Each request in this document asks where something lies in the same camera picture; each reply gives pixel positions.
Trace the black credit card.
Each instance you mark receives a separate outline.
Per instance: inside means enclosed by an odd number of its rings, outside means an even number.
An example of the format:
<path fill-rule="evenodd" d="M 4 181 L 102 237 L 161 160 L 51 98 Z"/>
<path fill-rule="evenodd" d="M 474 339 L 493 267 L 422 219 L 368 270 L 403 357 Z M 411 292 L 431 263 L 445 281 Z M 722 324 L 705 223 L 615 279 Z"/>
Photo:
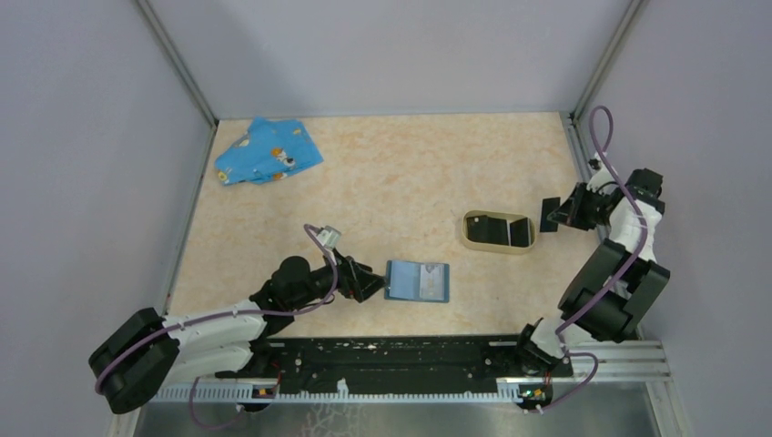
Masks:
<path fill-rule="evenodd" d="M 544 198 L 541 205 L 539 232 L 553 233 L 559 228 L 559 224 L 550 219 L 550 216 L 561 206 L 561 198 Z"/>

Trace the black card stack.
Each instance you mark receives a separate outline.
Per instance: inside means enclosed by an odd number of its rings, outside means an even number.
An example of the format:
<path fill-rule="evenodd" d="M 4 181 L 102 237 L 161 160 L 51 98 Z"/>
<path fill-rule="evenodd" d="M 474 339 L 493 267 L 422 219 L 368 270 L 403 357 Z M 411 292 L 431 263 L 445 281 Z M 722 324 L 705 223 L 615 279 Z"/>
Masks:
<path fill-rule="evenodd" d="M 529 248 L 533 245 L 531 220 L 519 218 L 509 223 L 509 242 L 511 247 Z"/>

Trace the blue card holder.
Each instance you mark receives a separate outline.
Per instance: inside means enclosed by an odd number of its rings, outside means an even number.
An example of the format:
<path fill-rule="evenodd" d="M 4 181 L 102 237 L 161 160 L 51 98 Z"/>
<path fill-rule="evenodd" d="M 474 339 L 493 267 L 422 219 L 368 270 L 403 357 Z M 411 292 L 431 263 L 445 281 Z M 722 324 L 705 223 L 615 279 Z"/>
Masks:
<path fill-rule="evenodd" d="M 446 266 L 445 301 L 427 301 L 419 297 L 420 268 L 425 264 L 444 264 Z M 386 286 L 384 299 L 412 302 L 447 303 L 450 300 L 450 265 L 438 262 L 414 262 L 392 259 L 387 262 L 385 273 Z"/>

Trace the silver VIP credit card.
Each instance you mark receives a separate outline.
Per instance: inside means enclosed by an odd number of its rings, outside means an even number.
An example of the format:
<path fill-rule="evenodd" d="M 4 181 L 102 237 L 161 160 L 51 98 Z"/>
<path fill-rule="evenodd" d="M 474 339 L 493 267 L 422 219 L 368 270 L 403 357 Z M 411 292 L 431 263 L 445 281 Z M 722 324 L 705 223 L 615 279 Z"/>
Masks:
<path fill-rule="evenodd" d="M 420 268 L 419 297 L 427 301 L 445 301 L 446 266 L 444 264 L 425 264 Z"/>

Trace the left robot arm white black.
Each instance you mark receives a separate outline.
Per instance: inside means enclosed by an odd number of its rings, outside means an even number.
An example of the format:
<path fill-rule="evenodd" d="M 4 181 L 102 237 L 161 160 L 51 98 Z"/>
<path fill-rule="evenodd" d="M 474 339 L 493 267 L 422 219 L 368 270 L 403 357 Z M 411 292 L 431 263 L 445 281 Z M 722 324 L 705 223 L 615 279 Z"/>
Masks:
<path fill-rule="evenodd" d="M 123 414 L 171 384 L 266 374 L 273 363 L 268 338 L 299 313 L 336 293 L 362 303 L 385 287 L 385 278 L 371 267 L 339 252 L 333 258 L 311 269 L 303 257 L 288 257 L 259 291 L 225 309 L 179 317 L 138 310 L 89 357 L 96 392 L 113 413 Z"/>

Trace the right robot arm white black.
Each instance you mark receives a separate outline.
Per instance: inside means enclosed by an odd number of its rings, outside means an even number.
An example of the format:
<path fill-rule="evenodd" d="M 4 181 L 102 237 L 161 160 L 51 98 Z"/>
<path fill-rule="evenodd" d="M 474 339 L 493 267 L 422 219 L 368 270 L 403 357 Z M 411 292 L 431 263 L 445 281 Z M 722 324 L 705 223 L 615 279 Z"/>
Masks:
<path fill-rule="evenodd" d="M 570 341 L 583 336 L 620 343 L 633 335 L 671 276 L 654 253 L 655 228 L 665 213 L 662 185 L 662 175 L 648 168 L 634 170 L 624 184 L 602 170 L 576 184 L 567 200 L 548 199 L 547 223 L 585 231 L 605 227 L 607 235 L 559 300 L 559 318 L 523 328 L 513 349 L 516 370 L 552 370 Z"/>

